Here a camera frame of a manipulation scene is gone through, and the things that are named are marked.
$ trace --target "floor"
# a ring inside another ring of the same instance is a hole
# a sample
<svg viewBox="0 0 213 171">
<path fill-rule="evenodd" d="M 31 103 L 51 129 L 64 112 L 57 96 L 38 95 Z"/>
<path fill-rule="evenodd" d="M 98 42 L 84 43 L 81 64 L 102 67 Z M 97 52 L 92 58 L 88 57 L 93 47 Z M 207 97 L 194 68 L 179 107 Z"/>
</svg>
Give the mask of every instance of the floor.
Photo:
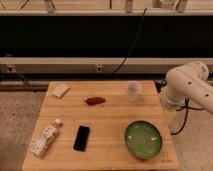
<svg viewBox="0 0 213 171">
<path fill-rule="evenodd" d="M 44 99 L 44 92 L 0 92 L 0 171 L 21 169 L 27 146 Z M 179 112 L 170 128 L 182 123 Z M 179 171 L 213 170 L 213 116 L 190 111 L 185 129 L 173 136 L 180 161 Z"/>
</svg>

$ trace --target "white cup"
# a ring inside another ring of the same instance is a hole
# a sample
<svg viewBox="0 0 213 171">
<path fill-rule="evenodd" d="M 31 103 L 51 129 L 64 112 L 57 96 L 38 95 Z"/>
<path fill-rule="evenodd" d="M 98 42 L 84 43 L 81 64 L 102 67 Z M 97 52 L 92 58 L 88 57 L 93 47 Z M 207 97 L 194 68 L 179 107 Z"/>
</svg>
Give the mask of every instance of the white cup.
<svg viewBox="0 0 213 171">
<path fill-rule="evenodd" d="M 142 86 L 138 81 L 127 81 L 125 83 L 125 90 L 129 102 L 134 102 L 142 91 Z"/>
</svg>

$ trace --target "red food item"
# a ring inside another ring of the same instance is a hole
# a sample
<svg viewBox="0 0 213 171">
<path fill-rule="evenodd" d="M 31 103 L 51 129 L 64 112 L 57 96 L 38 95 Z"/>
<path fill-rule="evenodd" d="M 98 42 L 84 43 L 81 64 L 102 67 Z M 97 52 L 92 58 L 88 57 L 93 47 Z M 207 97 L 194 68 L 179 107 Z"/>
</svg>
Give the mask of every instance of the red food item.
<svg viewBox="0 0 213 171">
<path fill-rule="evenodd" d="M 102 97 L 91 97 L 91 98 L 87 98 L 85 100 L 85 102 L 89 105 L 89 106 L 92 106 L 92 105 L 96 105 L 96 104 L 101 104 L 101 103 L 104 103 L 106 100 Z"/>
</svg>

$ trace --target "smartphone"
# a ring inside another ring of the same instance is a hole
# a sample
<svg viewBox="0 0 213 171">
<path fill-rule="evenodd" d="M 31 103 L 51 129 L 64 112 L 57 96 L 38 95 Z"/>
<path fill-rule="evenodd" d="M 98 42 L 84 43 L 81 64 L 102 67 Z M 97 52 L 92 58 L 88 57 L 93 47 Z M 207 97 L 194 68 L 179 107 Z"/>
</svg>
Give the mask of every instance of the smartphone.
<svg viewBox="0 0 213 171">
<path fill-rule="evenodd" d="M 77 151 L 85 151 L 87 145 L 87 139 L 89 136 L 90 128 L 86 126 L 80 126 L 75 139 L 73 148 Z"/>
</svg>

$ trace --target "green plate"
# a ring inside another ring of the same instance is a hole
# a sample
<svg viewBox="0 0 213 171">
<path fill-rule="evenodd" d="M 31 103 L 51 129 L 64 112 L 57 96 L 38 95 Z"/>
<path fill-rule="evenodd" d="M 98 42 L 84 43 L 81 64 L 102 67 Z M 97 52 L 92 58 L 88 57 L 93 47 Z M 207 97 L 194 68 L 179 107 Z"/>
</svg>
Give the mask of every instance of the green plate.
<svg viewBox="0 0 213 171">
<path fill-rule="evenodd" d="M 158 129 L 149 122 L 135 121 L 125 131 L 125 141 L 130 151 L 141 159 L 156 156 L 162 147 Z"/>
</svg>

